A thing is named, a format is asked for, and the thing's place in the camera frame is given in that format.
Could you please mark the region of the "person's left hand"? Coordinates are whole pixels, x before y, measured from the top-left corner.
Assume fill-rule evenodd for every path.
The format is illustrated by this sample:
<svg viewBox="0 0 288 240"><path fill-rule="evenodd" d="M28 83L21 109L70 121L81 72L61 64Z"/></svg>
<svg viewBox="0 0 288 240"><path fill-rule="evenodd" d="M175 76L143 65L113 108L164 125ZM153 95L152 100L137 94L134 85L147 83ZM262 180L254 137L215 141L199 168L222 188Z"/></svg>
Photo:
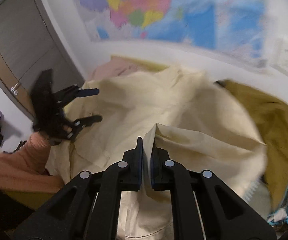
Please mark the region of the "person's left hand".
<svg viewBox="0 0 288 240"><path fill-rule="evenodd" d="M48 139L43 133L34 132L31 134L25 148L31 157L46 158L49 156L52 146L55 146L55 141Z"/></svg>

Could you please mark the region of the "pink sleeve left forearm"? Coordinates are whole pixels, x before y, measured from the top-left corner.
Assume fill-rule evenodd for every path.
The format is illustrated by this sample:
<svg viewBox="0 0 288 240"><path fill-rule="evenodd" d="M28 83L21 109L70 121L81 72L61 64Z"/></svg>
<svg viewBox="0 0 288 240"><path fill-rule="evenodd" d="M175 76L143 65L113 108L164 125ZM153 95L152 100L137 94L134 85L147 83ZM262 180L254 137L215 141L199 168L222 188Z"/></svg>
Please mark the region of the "pink sleeve left forearm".
<svg viewBox="0 0 288 240"><path fill-rule="evenodd" d="M45 174L49 157L31 157L25 145L12 154L0 153L0 189L44 193L59 191L64 186L62 178Z"/></svg>

